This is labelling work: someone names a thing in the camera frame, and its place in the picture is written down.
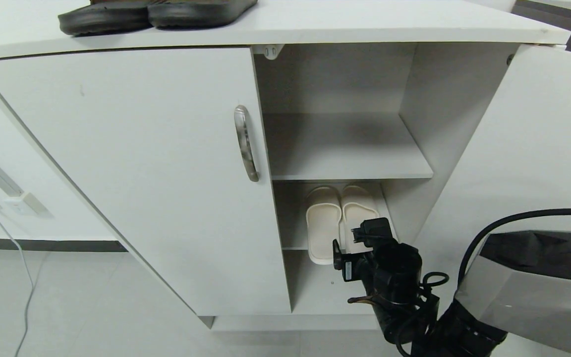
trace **closed cabinet door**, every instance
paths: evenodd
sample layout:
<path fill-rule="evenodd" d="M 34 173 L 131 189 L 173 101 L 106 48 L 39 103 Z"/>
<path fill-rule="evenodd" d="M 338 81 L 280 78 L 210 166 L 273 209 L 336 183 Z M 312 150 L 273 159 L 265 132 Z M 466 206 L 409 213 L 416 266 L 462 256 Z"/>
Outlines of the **closed cabinet door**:
<path fill-rule="evenodd" d="M 7 59 L 0 94 L 196 314 L 290 312 L 248 48 Z"/>
<path fill-rule="evenodd" d="M 485 226 L 508 215 L 546 208 L 571 208 L 571 52 L 525 45 L 515 54 L 417 238 L 423 271 L 457 276 L 468 244 Z M 571 231 L 571 217 L 528 219 L 499 229 Z M 455 286 L 441 288 L 445 302 Z M 535 301 L 535 294 L 543 292 L 521 294 L 530 294 L 530 301 Z M 521 316 L 517 323 L 531 327 L 544 323 L 525 319 Z M 564 321 L 571 331 L 569 316 Z M 552 329 L 534 335 L 520 332 L 571 352 L 569 341 L 554 338 Z"/>

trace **white slipper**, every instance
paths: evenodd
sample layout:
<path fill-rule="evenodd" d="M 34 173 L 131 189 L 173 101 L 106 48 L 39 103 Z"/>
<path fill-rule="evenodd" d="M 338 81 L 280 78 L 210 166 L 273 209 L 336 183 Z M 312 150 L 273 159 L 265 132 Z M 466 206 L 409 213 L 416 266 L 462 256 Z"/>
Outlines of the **white slipper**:
<path fill-rule="evenodd" d="M 332 264 L 332 241 L 339 239 L 341 221 L 337 192 L 331 187 L 317 187 L 308 194 L 306 203 L 308 210 L 305 212 L 305 219 L 308 222 L 310 260 L 320 265 Z"/>
<path fill-rule="evenodd" d="M 360 224 L 367 219 L 380 217 L 374 198 L 362 187 L 348 185 L 343 189 L 341 202 L 343 204 L 345 239 L 345 242 L 341 244 L 341 248 L 349 254 L 370 251 L 372 248 L 367 248 L 365 244 L 354 242 L 354 235 L 351 233 L 351 229 L 359 228 Z"/>

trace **black cable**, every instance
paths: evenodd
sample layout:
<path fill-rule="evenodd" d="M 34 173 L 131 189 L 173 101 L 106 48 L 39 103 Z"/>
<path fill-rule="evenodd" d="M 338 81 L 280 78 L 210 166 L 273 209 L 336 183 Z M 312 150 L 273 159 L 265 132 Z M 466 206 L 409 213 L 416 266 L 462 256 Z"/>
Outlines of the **black cable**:
<path fill-rule="evenodd" d="M 466 269 L 468 267 L 468 263 L 471 260 L 471 256 L 473 252 L 477 248 L 477 246 L 482 242 L 483 238 L 490 233 L 493 229 L 503 226 L 506 223 L 514 222 L 514 221 L 521 221 L 522 219 L 528 218 L 536 218 L 536 217 L 549 217 L 549 216 L 571 216 L 571 208 L 555 208 L 551 210 L 537 210 L 537 211 L 529 211 L 523 213 L 517 213 L 515 215 L 510 215 L 508 217 L 503 217 L 498 221 L 494 221 L 491 224 L 487 225 L 486 228 L 482 229 L 481 232 L 473 238 L 473 241 L 466 249 L 466 253 L 464 253 L 464 258 L 462 258 L 462 264 L 459 266 L 459 271 L 457 273 L 457 287 L 459 288 L 462 284 L 462 280 L 466 275 Z"/>
<path fill-rule="evenodd" d="M 411 317 L 409 317 L 408 319 L 406 319 L 406 321 L 404 321 L 404 323 L 398 328 L 398 331 L 396 332 L 396 348 L 398 350 L 398 352 L 400 352 L 400 354 L 402 355 L 402 357 L 411 357 L 411 355 L 405 351 L 405 349 L 402 347 L 402 343 L 400 342 L 400 337 L 402 335 L 402 332 L 409 326 L 411 325 L 411 323 L 413 321 L 415 321 L 415 319 L 417 319 L 418 316 L 420 316 L 420 311 L 422 311 L 422 309 L 424 309 L 423 307 L 419 310 L 416 310 Z"/>
<path fill-rule="evenodd" d="M 434 282 L 434 283 L 429 283 L 428 282 L 429 279 L 433 278 L 433 276 L 439 276 L 442 279 L 438 280 L 437 282 Z M 449 278 L 449 275 L 447 273 L 443 273 L 442 271 L 431 271 L 431 273 L 427 273 L 424 275 L 424 278 L 422 278 L 421 286 L 426 288 L 426 289 L 439 287 L 440 285 L 444 285 L 444 284 L 448 283 L 449 279 L 450 278 Z"/>

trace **cabinet top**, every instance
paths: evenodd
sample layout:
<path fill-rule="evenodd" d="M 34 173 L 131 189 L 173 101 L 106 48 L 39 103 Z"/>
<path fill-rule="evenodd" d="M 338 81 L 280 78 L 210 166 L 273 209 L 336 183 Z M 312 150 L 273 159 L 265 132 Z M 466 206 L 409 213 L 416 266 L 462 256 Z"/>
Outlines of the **cabinet top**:
<path fill-rule="evenodd" d="M 41 1 L 41 6 L 49 2 Z M 59 30 L 57 1 L 22 29 L 0 31 L 0 59 L 120 48 L 292 43 L 507 42 L 562 45 L 571 32 L 461 0 L 260 0 L 229 26 L 142 30 L 71 38 Z"/>

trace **white shoe cabinet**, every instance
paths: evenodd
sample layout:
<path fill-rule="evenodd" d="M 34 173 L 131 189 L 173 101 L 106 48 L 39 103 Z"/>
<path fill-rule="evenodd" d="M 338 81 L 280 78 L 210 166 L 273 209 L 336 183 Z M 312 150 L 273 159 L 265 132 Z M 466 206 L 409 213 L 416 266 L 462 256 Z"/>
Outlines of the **white shoe cabinet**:
<path fill-rule="evenodd" d="M 213 330 L 376 328 L 346 303 L 360 283 L 307 256 L 316 185 L 366 181 L 424 271 L 452 274 L 483 224 L 571 206 L 566 30 L 448 0 L 261 1 L 203 31 L 39 27 L 0 41 L 2 108 Z"/>

